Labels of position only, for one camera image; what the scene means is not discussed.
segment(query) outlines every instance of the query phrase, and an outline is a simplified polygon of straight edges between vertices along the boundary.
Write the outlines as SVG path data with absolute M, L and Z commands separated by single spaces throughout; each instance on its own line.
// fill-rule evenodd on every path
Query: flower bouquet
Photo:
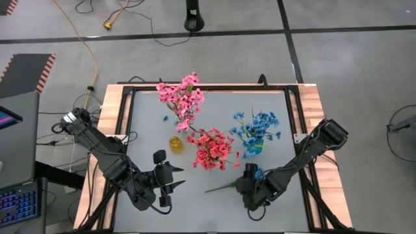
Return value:
M 160 83 L 156 89 L 159 93 L 159 101 L 166 103 L 169 109 L 178 117 L 176 130 L 186 131 L 192 128 L 195 114 L 201 112 L 199 105 L 203 102 L 203 93 L 199 88 L 192 90 L 199 83 L 196 73 L 182 78 L 181 83 Z
M 199 130 L 200 137 L 195 139 L 195 132 L 192 132 L 187 137 L 187 142 L 195 145 L 198 148 L 196 152 L 196 160 L 192 163 L 193 167 L 201 165 L 205 170 L 212 170 L 219 168 L 226 169 L 226 163 L 234 164 L 234 167 L 240 166 L 239 161 L 234 163 L 227 161 L 227 157 L 231 152 L 231 144 L 234 139 L 225 136 L 223 133 L 215 128 L 211 128 L 206 132 L 203 129 Z M 240 157 L 240 152 L 235 153 L 235 158 Z
M 273 112 L 270 114 L 260 112 L 256 116 L 253 114 L 253 120 L 249 124 L 244 123 L 244 113 L 237 112 L 234 115 L 234 119 L 238 121 L 241 126 L 233 127 L 229 131 L 231 134 L 237 134 L 242 140 L 242 145 L 246 148 L 244 152 L 244 158 L 253 157 L 261 153 L 263 149 L 263 138 L 266 137 L 267 140 L 273 140 L 273 136 L 277 139 L 280 139 L 280 132 L 271 133 L 267 129 L 271 126 L 277 127 L 279 125 L 279 120 L 276 118 L 276 115 Z

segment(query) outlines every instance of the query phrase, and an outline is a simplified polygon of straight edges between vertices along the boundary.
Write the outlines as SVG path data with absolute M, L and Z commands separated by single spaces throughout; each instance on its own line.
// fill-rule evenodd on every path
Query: blue vase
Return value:
M 264 140 L 261 139 L 261 140 L 258 140 L 257 142 L 254 143 L 255 145 L 260 145 L 260 146 L 254 146 L 254 151 L 255 151 L 256 155 L 259 155 L 261 153 L 261 151 L 263 150 L 263 147 L 261 147 L 261 146 L 263 146 L 263 142 L 264 142 Z

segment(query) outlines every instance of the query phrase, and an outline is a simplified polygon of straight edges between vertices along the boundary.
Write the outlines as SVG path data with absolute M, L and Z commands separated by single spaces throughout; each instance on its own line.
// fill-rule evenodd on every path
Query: gray tabletop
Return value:
M 220 131 L 238 126 L 233 119 L 237 111 L 246 113 L 246 121 L 251 120 L 251 108 L 254 112 L 274 112 L 281 124 L 271 127 L 272 132 L 281 131 L 281 139 L 269 142 L 265 140 L 263 152 L 253 159 L 241 160 L 244 163 L 257 163 L 263 169 L 283 166 L 295 156 L 289 117 L 284 93 L 270 94 L 231 94 L 209 92 L 201 105 L 202 112 L 196 117 L 194 127 L 209 129 L 215 127 Z M 127 154 L 142 170 L 154 168 L 152 155 L 159 149 L 165 149 L 167 160 L 172 165 L 183 168 L 184 172 L 174 173 L 174 180 L 186 180 L 178 186 L 172 197 L 172 212 L 161 215 L 148 209 L 140 212 L 135 209 L 125 192 L 118 196 L 115 216 L 115 231 L 140 232 L 264 232 L 264 231 L 308 231 L 304 200 L 299 177 L 292 178 L 285 194 L 267 207 L 266 216 L 260 222 L 254 222 L 247 216 L 242 196 L 234 188 L 227 188 L 205 194 L 213 189 L 236 180 L 242 175 L 244 167 L 234 168 L 227 165 L 225 172 L 205 171 L 193 168 L 196 147 L 185 143 L 186 134 L 177 133 L 174 126 L 175 116 L 165 104 L 159 103 L 156 93 L 136 94 L 131 130 L 138 133 L 138 138 L 129 143 Z M 169 138 L 178 136 L 185 143 L 181 154 L 174 154 L 169 148 Z M 243 150 L 241 142 L 236 139 L 233 151 Z M 159 200 L 154 203 L 159 207 Z M 260 208 L 252 213 L 254 218 L 261 216 Z

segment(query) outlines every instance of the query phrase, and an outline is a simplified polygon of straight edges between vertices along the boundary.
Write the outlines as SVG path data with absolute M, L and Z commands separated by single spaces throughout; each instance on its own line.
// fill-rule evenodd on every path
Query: yellow extension cord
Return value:
M 112 23 L 114 23 L 114 21 L 116 21 L 117 20 L 117 18 L 118 18 L 118 15 L 120 14 L 120 13 L 122 13 L 122 11 L 129 5 L 129 1 L 130 0 L 127 0 L 126 2 L 125 2 L 125 5 L 117 12 L 117 14 L 116 14 L 116 16 L 112 19 L 112 20 L 110 20 L 108 23 L 104 23 L 104 28 L 106 29 L 106 30 L 110 30 L 111 29 L 111 25 L 112 25 Z
M 71 26 L 72 26 L 72 28 L 73 28 L 73 30 L 75 31 L 75 33 L 77 34 L 77 37 L 78 37 L 78 40 L 80 41 L 80 42 L 82 42 L 84 45 L 85 45 L 85 47 L 89 50 L 89 52 L 90 52 L 90 54 L 91 54 L 91 56 L 92 56 L 92 58 L 94 59 L 94 66 L 96 67 L 96 71 L 95 71 L 95 74 L 94 74 L 94 79 L 92 80 L 92 82 L 91 82 L 91 86 L 92 87 L 94 87 L 94 85 L 96 84 L 96 82 L 97 82 L 97 78 L 98 78 L 98 64 L 97 64 L 97 59 L 96 59 L 96 56 L 94 55 L 94 53 L 92 52 L 92 50 L 91 50 L 91 48 L 84 42 L 84 40 L 79 36 L 79 33 L 78 33 L 78 31 L 77 31 L 77 29 L 75 28 L 75 26 L 73 25 L 73 23 L 72 23 L 72 20 L 68 17 L 68 15 L 65 13 L 65 11 L 62 9 L 62 7 L 60 7 L 60 5 L 57 3 L 57 1 L 56 0 L 52 0 L 55 4 L 56 4 L 56 6 L 59 8 L 59 10 L 65 15 L 65 17 L 66 17 L 66 19 L 69 21 L 69 23 L 71 24 Z M 86 99 L 85 99 L 85 104 L 84 104 L 84 109 L 86 109 L 87 108 L 87 106 L 88 106 L 88 100 L 90 99 L 90 94 L 91 94 L 91 90 L 88 90 L 88 94 L 86 95 Z

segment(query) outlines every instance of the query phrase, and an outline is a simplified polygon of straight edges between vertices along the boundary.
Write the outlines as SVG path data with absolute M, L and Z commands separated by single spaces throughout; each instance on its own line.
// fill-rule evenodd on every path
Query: black floor stripe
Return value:
M 374 26 L 374 27 L 343 27 L 343 28 L 323 28 L 323 29 L 291 29 L 292 34 L 298 33 L 347 33 L 347 32 L 375 32 L 375 31 L 398 31 L 415 30 L 416 25 L 401 26 Z
M 285 6 L 283 5 L 283 0 L 278 0 L 279 11 L 281 20 L 283 22 L 283 30 L 285 31 L 287 46 L 289 47 L 289 53 L 291 55 L 294 75 L 298 83 L 303 83 L 304 78 L 302 77 L 302 72 L 300 71 L 300 65 L 298 61 L 298 55 L 296 55 L 296 50 L 294 48 L 293 38 L 291 34 L 291 29 L 289 27 L 289 22 L 287 20 Z
M 345 33 L 345 32 L 372 32 L 372 31 L 399 31 L 415 30 L 416 25 L 402 26 L 376 26 L 376 27 L 341 27 L 341 28 L 321 28 L 321 29 L 290 29 L 291 34 L 302 33 Z M 244 35 L 271 35 L 286 33 L 285 29 L 265 29 L 265 30 L 242 30 L 242 31 L 216 31 L 216 32 L 187 32 L 162 33 L 162 34 L 134 34 L 116 36 L 85 36 L 82 39 L 86 42 L 99 42 L 111 40 L 140 40 L 152 38 L 187 38 L 204 36 L 244 36 Z M 37 39 L 6 39 L 0 40 L 0 44 L 36 44 L 36 43 L 55 43 L 55 42 L 78 42 L 76 37 L 65 38 L 37 38 Z
M 109 41 L 109 40 L 138 40 L 153 38 L 187 38 L 201 36 L 243 36 L 243 35 L 271 35 L 283 34 L 283 29 L 270 30 L 242 30 L 242 31 L 216 31 L 216 32 L 178 32 L 178 33 L 162 33 L 162 34 L 135 34 L 135 35 L 119 35 L 119 36 L 85 36 L 82 39 L 85 42 Z M 39 38 L 39 39 L 11 39 L 0 40 L 0 44 L 33 44 L 33 43 L 51 43 L 51 42 L 78 42 L 78 38 Z

